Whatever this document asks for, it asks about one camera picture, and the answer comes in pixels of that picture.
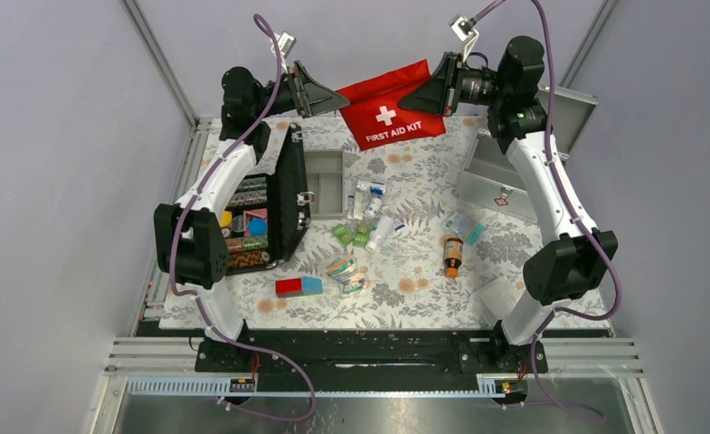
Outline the red first aid pouch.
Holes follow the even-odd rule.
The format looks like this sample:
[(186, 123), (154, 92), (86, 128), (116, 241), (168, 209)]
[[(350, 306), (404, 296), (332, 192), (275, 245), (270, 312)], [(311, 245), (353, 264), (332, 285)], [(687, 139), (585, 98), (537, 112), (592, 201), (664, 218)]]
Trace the red first aid pouch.
[(422, 60), (338, 91), (349, 100), (340, 113), (360, 150), (446, 133), (441, 116), (398, 107), (430, 77)]

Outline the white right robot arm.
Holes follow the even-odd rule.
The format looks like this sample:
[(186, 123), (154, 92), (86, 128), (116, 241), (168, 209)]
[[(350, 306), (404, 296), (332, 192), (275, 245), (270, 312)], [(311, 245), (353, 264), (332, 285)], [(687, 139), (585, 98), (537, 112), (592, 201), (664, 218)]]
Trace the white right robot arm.
[(496, 322), (488, 360), (513, 372), (534, 353), (537, 337), (567, 302), (596, 289), (618, 248), (613, 231), (601, 231), (582, 208), (564, 170), (551, 119), (536, 97), (542, 75), (552, 69), (551, 47), (530, 36), (506, 46), (496, 70), (470, 68), (447, 52), (427, 82), (398, 106), (449, 116), (458, 104), (488, 109), (488, 131), (522, 179), (542, 235), (542, 248), (524, 265), (525, 293)]

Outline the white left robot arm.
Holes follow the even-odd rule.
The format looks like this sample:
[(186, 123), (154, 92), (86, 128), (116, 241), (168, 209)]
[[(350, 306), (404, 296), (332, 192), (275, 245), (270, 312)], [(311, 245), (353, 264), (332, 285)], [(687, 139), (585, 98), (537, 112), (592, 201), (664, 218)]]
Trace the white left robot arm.
[[(222, 76), (223, 147), (194, 184), (173, 204), (154, 212), (156, 260), (174, 294), (190, 296), (205, 323), (207, 337), (221, 341), (217, 360), (232, 372), (251, 362), (249, 344), (239, 339), (244, 320), (227, 288), (230, 275), (273, 269), (288, 261), (312, 220), (318, 198), (308, 186), (303, 130), (292, 123), (281, 142), (273, 174), (253, 189), (253, 198), (237, 204), (233, 197), (270, 143), (267, 116), (296, 110), (304, 118), (342, 109), (349, 100), (312, 79), (300, 61), (279, 70), (277, 79), (261, 84), (241, 66)], [(224, 212), (266, 210), (266, 246), (249, 251), (229, 248), (222, 232)]]

